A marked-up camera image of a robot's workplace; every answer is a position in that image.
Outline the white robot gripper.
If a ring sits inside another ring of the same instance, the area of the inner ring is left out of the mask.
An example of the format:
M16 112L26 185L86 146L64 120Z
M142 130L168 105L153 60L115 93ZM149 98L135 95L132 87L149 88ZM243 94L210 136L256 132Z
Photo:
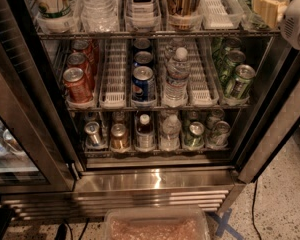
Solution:
M280 22L282 37L300 50L300 0L252 0L252 9L270 27Z

